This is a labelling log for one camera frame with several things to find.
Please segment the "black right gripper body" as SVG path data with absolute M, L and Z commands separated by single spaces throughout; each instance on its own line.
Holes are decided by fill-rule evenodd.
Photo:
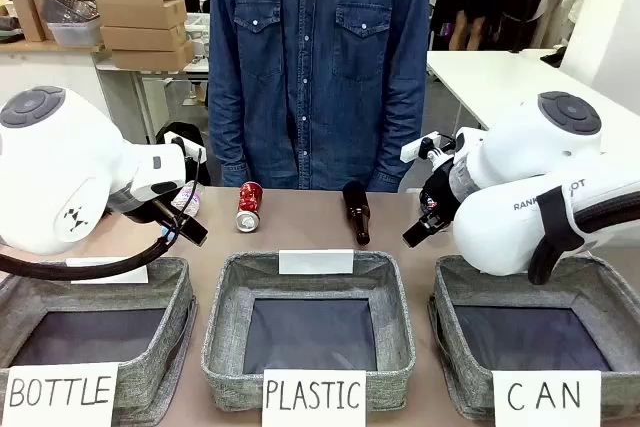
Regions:
M 449 159 L 437 167 L 426 179 L 420 193 L 420 205 L 424 215 L 439 220 L 452 220 L 460 201 L 450 187 L 449 173 L 453 160 Z

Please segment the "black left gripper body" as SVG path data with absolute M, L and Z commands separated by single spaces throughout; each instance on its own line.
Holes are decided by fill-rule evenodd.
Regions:
M 150 212 L 153 220 L 165 227 L 169 232 L 179 233 L 182 228 L 183 214 L 171 203 L 164 203 L 160 198 L 150 201 Z

